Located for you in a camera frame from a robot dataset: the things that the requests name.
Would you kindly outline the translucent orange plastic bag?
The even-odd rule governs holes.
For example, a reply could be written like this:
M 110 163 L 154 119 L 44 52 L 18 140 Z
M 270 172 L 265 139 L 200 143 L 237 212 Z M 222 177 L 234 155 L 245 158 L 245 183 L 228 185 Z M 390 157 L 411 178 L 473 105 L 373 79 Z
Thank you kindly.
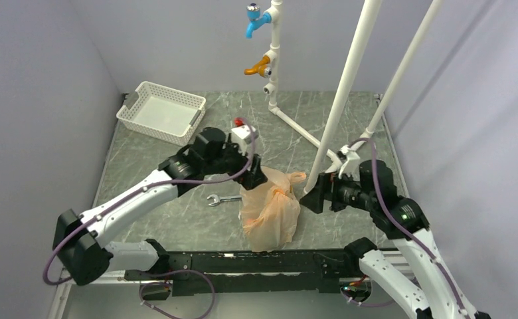
M 267 182 L 252 190 L 240 190 L 242 207 L 239 213 L 250 250 L 271 252 L 292 242 L 298 226 L 301 207 L 294 186 L 307 179 L 306 173 L 263 167 Z

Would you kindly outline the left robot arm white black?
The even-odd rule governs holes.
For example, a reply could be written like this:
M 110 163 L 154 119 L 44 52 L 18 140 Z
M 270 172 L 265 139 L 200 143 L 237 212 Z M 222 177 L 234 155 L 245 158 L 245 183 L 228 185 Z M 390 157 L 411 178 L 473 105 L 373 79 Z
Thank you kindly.
M 210 175 L 224 175 L 245 190 L 267 182 L 255 152 L 258 132 L 249 124 L 225 133 L 206 127 L 192 144 L 161 162 L 141 182 L 108 202 L 82 213 L 69 209 L 56 222 L 51 259 L 59 259 L 78 286 L 103 274 L 138 270 L 152 279 L 169 271 L 169 253 L 154 239 L 119 243 L 126 227 L 189 190 L 210 184 Z

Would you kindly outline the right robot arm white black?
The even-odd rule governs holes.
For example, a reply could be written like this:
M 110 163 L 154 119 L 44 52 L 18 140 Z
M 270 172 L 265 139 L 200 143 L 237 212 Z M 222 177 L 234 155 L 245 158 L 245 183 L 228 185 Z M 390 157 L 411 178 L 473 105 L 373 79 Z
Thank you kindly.
M 460 290 L 444 264 L 430 224 L 415 200 L 398 194 L 393 172 L 379 159 L 359 166 L 359 180 L 320 173 L 314 188 L 300 204 L 322 213 L 352 207 L 366 211 L 374 225 L 408 263 L 413 277 L 402 274 L 370 239 L 363 237 L 345 248 L 343 266 L 352 276 L 364 274 L 376 282 L 409 318 L 489 318 Z

